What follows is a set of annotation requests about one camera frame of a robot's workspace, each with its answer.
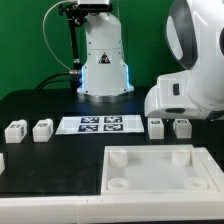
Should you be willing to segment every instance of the white block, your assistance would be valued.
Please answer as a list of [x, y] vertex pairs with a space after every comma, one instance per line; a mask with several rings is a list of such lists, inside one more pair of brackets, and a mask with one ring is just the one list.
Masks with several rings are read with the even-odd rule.
[[114, 168], [124, 168], [128, 165], [128, 152], [125, 149], [112, 149], [110, 151], [110, 165]]
[[191, 138], [192, 125], [187, 119], [176, 119], [173, 123], [173, 129], [177, 138]]
[[13, 121], [5, 129], [6, 143], [20, 143], [27, 134], [27, 122], [25, 120]]
[[172, 164], [175, 166], [189, 166], [191, 151], [188, 148], [180, 148], [172, 151]]
[[53, 121], [51, 119], [40, 120], [33, 128], [34, 142], [48, 142], [53, 133]]
[[164, 125], [161, 119], [148, 119], [148, 132], [150, 139], [164, 139]]
[[3, 154], [0, 154], [0, 175], [2, 174], [2, 172], [5, 169], [5, 163], [4, 163], [4, 157]]

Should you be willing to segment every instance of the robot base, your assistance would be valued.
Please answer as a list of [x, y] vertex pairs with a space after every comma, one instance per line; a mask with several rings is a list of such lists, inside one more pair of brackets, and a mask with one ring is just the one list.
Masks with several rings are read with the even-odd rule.
[[129, 99], [130, 97], [133, 97], [134, 96], [133, 90], [119, 94], [119, 95], [114, 95], [114, 96], [113, 95], [97, 96], [97, 95], [90, 95], [88, 93], [79, 93], [78, 92], [78, 98], [87, 100], [87, 101], [91, 101], [91, 102], [96, 102], [96, 103], [114, 103], [114, 102], [123, 101], [123, 100]]

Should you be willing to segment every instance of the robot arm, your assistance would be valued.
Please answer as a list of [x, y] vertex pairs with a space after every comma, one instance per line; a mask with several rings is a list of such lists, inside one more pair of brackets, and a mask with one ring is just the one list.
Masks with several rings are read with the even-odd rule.
[[175, 0], [166, 37], [184, 72], [163, 75], [145, 101], [147, 117], [218, 119], [224, 115], [224, 3]]

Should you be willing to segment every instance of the cable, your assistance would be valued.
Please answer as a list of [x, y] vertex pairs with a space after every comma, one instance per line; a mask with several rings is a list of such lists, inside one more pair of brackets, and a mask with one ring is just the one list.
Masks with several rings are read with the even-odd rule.
[[44, 35], [44, 41], [45, 41], [45, 43], [46, 43], [46, 45], [47, 45], [47, 48], [48, 48], [48, 50], [51, 52], [51, 54], [53, 55], [53, 57], [63, 66], [63, 67], [65, 67], [66, 69], [68, 69], [68, 70], [71, 70], [67, 65], [65, 65], [56, 55], [55, 55], [55, 53], [54, 53], [54, 51], [52, 50], [52, 48], [51, 48], [51, 46], [50, 46], [50, 44], [49, 44], [49, 42], [48, 42], [48, 39], [47, 39], [47, 35], [46, 35], [46, 21], [47, 21], [47, 18], [48, 18], [48, 15], [50, 14], [50, 12], [54, 9], [54, 8], [56, 8], [58, 5], [60, 5], [60, 4], [63, 4], [63, 3], [68, 3], [68, 2], [72, 2], [72, 1], [70, 1], [70, 0], [65, 0], [65, 1], [61, 1], [61, 2], [58, 2], [57, 4], [55, 4], [55, 5], [53, 5], [48, 11], [47, 11], [47, 13], [45, 14], [45, 16], [44, 16], [44, 20], [43, 20], [43, 35]]
[[47, 83], [48, 81], [54, 79], [54, 78], [57, 78], [57, 77], [61, 77], [61, 76], [66, 76], [66, 75], [69, 75], [69, 72], [62, 72], [62, 73], [58, 73], [58, 74], [55, 74], [55, 75], [51, 75], [50, 77], [44, 79], [37, 87], [36, 87], [36, 90], [39, 90], [41, 89], [41, 87], [43, 85], [45, 85], [45, 83]]
[[49, 85], [49, 84], [52, 84], [52, 83], [57, 83], [57, 82], [71, 82], [71, 79], [65, 79], [65, 80], [55, 80], [55, 81], [49, 81], [49, 82], [46, 82], [45, 84], [43, 84], [40, 88], [40, 89], [43, 89], [45, 86]]

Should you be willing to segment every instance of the white plastic tray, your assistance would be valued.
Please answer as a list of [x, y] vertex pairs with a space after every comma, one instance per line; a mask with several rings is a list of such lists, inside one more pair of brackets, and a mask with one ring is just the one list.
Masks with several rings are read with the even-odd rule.
[[[181, 160], [187, 156], [186, 152], [189, 156], [189, 164], [181, 165]], [[117, 159], [117, 163], [122, 163], [119, 155], [122, 157], [124, 153], [128, 161], [117, 168], [114, 160]], [[177, 158], [179, 164], [175, 164], [173, 159], [178, 154], [180, 154]], [[222, 184], [215, 182], [216, 175], [214, 177], [210, 175], [210, 166], [200, 156], [204, 154], [209, 155], [206, 149], [194, 149], [191, 145], [106, 147], [101, 193], [104, 195], [184, 193], [193, 190], [206, 193], [218, 192]]]

